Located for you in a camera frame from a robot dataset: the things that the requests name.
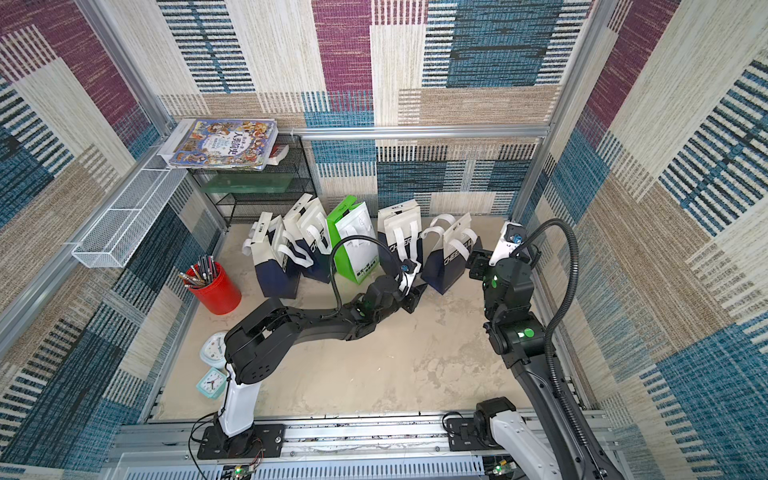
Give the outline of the square mint alarm clock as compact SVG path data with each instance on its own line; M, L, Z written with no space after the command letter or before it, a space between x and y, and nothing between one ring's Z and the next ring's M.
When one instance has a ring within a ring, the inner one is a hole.
M229 375L217 368L211 367L197 382L196 389L208 399L218 399L227 389Z

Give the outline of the pencils in red cup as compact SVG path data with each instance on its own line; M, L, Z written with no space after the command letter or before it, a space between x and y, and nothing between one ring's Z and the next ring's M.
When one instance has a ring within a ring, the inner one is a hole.
M211 286L218 279L219 274L220 269L214 258L204 255L199 257L186 273L179 271L177 277L188 289L202 289Z

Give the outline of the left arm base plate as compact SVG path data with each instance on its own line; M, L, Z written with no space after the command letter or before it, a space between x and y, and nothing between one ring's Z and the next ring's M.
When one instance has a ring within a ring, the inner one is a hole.
M278 458L281 456L286 425L254 423L249 429L227 436L219 420L205 429L198 447L198 460Z

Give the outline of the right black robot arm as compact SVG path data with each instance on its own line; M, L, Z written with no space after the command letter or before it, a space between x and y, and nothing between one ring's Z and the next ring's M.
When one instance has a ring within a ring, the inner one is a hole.
M534 242L551 227L564 234L570 261L564 297L543 324L531 310L532 274L540 257ZM489 343L523 388L546 436L540 440L516 407L497 397L476 407L478 437L503 449L528 479L622 478L566 387L553 340L578 285L579 247L572 227L552 218L528 232L507 221L496 247L472 252L467 267L470 277L482 283Z

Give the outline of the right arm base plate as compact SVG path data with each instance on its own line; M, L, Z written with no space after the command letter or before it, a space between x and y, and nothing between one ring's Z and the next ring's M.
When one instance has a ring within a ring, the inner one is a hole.
M458 411L446 412L441 425L448 435L451 451L501 449L491 432L491 419L504 411L515 412L516 406L506 397L496 397L479 402L471 417Z

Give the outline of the red plastic cup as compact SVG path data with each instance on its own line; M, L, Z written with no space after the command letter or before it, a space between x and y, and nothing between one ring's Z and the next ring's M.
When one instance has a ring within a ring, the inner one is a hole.
M187 281L184 284L206 309L215 315L225 315L234 311L242 300L242 293L230 279L224 267L215 261L218 276L205 287L194 287Z

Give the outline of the navy white takeout bag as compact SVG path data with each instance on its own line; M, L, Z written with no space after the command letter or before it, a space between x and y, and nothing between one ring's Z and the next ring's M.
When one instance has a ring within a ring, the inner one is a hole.
M295 299L301 270L312 267L310 254L285 228L280 215L262 212L242 244L242 253L253 260L265 298Z
M304 193L283 216L292 261L310 279L329 283L331 241L319 198Z
M472 229L470 213L456 218L441 214L433 218L421 238L426 241L430 235L437 240L425 256L421 278L439 294L444 295L463 275L470 254L475 247L482 247L482 241Z
M377 219L378 239L386 245L379 247L380 264L385 273L395 275L400 271L391 258L392 253L399 261L414 264L414 271L420 273L423 262L421 209L415 199L407 200L380 209Z

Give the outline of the colourful picture book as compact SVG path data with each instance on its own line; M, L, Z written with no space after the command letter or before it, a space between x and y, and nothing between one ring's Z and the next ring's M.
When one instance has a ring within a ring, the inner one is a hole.
M261 171L278 133L273 119L183 119L157 154L170 168Z

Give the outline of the round mint alarm clock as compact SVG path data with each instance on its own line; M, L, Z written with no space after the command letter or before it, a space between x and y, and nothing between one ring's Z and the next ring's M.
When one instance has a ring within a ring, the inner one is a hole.
M225 332L214 333L203 343L199 352L204 363L219 370L223 370L226 365L225 335Z

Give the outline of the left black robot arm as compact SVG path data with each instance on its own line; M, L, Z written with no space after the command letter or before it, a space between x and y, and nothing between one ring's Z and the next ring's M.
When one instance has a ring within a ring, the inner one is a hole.
M384 249L394 262L395 274L382 275L344 304L335 279L331 287L336 307L300 309L278 298L269 298L225 335L225 360L230 380L214 426L226 439L252 428L260 384L272 375L296 344L319 340L354 341L375 331L386 318L399 310L412 313L424 289L414 286L421 264L400 259L382 241L365 235L351 235L331 250L336 255L352 241L369 242Z

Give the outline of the green white takeout bag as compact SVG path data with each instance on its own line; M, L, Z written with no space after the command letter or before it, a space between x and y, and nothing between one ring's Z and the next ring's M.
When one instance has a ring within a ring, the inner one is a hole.
M376 238L365 202L354 196L345 197L326 217L332 246L350 235ZM360 284L379 264L378 246L367 240L344 243L334 256L337 272Z

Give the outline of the green tray on shelf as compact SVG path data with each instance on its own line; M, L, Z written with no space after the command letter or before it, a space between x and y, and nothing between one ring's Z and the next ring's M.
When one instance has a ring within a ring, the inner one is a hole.
M273 194L283 193L294 180L284 173L225 173L217 174L201 189L208 194Z

